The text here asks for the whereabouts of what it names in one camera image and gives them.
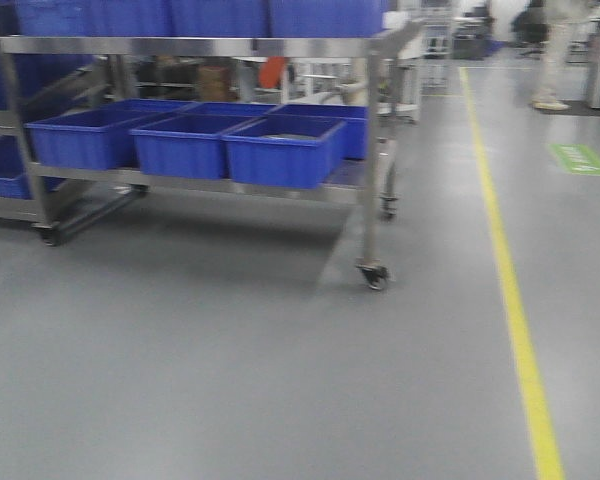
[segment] gray epoxy floor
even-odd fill
[[[485,142],[567,475],[597,480],[600,178],[546,144],[600,153],[600,118],[528,109],[501,67],[532,60],[466,65],[497,67]],[[0,480],[532,479],[463,98],[401,142],[379,295],[356,210],[157,192],[59,249],[0,222]]]

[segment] blue plastic bin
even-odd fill
[[[108,103],[100,107],[102,110],[119,110],[130,112],[156,112],[166,113],[189,109],[200,105],[198,102],[184,102],[180,100],[154,100],[144,98],[132,98],[121,102]]]
[[[23,35],[81,37],[93,34],[88,0],[16,0]]]
[[[21,82],[22,95],[30,97],[37,93],[43,86],[40,72],[37,67],[35,57],[28,55],[19,55],[16,57],[16,69],[18,76],[26,81]],[[2,73],[0,73],[0,110],[8,108],[6,92],[4,90],[4,82]]]
[[[259,117],[276,108],[276,105],[259,103],[207,102],[184,109],[184,113],[195,115],[223,115],[239,117]]]
[[[90,0],[93,33],[98,37],[173,35],[170,0]]]
[[[146,112],[93,110],[28,123],[27,128],[41,164],[109,170],[136,164],[129,131],[160,118]]]
[[[371,37],[382,31],[386,0],[269,0],[274,37]]]
[[[0,0],[0,35],[18,35],[19,33],[14,0]]]
[[[56,188],[63,181],[59,178],[45,179],[49,191]],[[0,197],[25,200],[31,198],[18,143],[13,137],[0,137]]]
[[[217,180],[227,176],[222,135],[250,117],[185,115],[135,129],[140,169],[149,175]]]
[[[316,188],[341,162],[346,124],[335,119],[271,116],[224,136],[236,182]],[[313,139],[269,138],[301,135]]]
[[[179,37],[268,37],[267,0],[171,0]]]
[[[269,115],[295,115],[337,118],[346,122],[345,157],[363,160],[367,157],[367,107],[347,105],[281,105]]]

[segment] green floor sign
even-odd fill
[[[551,151],[569,173],[600,177],[600,157],[587,145],[553,144]]]

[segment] yellow floor line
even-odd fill
[[[535,461],[537,480],[564,480],[564,468],[547,404],[540,369],[531,341],[529,325],[522,302],[520,286],[513,264],[509,241],[500,211],[498,194],[489,166],[473,91],[466,68],[460,67],[460,79],[466,98],[469,122],[480,173],[484,203],[504,298],[507,324],[516,365],[516,372],[527,417],[527,427]]]

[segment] shoe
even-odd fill
[[[571,108],[569,105],[562,103],[560,100],[533,100],[531,102],[531,106],[536,110],[552,110],[554,112],[564,112],[565,110],[569,110]]]

